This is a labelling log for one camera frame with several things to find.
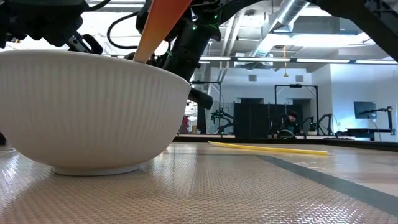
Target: monitor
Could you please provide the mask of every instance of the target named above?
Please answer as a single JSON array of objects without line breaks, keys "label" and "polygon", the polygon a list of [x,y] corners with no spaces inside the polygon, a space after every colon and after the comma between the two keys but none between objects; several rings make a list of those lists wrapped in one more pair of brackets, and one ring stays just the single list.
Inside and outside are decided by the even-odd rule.
[{"label": "monitor", "polygon": [[354,102],[355,119],[376,119],[377,113],[364,113],[369,110],[376,110],[375,102]]}]

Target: orange utensil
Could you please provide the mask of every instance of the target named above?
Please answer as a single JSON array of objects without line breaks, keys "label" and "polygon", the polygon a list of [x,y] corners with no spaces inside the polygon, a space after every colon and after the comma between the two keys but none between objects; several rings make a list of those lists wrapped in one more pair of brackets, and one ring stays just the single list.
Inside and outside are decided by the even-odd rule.
[{"label": "orange utensil", "polygon": [[153,0],[134,61],[146,63],[192,0]]}]

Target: person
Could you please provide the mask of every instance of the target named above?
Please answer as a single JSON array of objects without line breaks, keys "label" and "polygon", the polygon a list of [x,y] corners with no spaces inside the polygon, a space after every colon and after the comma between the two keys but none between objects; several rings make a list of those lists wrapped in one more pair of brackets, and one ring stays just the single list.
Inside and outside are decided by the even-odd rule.
[{"label": "person", "polygon": [[285,122],[285,128],[287,130],[291,131],[295,135],[301,134],[302,128],[301,128],[301,125],[299,125],[297,122],[297,113],[296,112],[291,111],[287,115],[287,120]]},{"label": "person", "polygon": [[189,134],[189,119],[188,116],[184,116],[178,131],[179,134]]}]

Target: yellow dowel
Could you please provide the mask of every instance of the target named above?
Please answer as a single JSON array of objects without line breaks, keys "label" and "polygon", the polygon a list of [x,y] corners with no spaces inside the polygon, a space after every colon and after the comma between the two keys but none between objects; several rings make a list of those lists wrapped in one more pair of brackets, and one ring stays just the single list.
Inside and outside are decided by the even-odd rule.
[{"label": "yellow dowel", "polygon": [[315,154],[315,155],[324,155],[324,156],[328,156],[329,155],[329,153],[327,151],[305,150],[305,149],[284,149],[284,148],[260,147],[260,146],[242,146],[242,145],[237,145],[237,144],[227,144],[227,143],[211,142],[211,141],[209,141],[209,143],[212,146],[230,147],[230,148],[235,148],[235,149],[248,149],[248,150],[258,150],[258,151]]}]

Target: white bowl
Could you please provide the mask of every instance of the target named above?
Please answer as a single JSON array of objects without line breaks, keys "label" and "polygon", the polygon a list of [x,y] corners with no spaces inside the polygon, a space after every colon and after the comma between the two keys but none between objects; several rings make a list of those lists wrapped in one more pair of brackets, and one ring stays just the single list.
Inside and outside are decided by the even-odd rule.
[{"label": "white bowl", "polygon": [[308,131],[309,136],[316,136],[318,134],[318,131]]},{"label": "white bowl", "polygon": [[190,85],[165,70],[59,50],[0,53],[0,129],[59,174],[137,169],[172,142]]}]

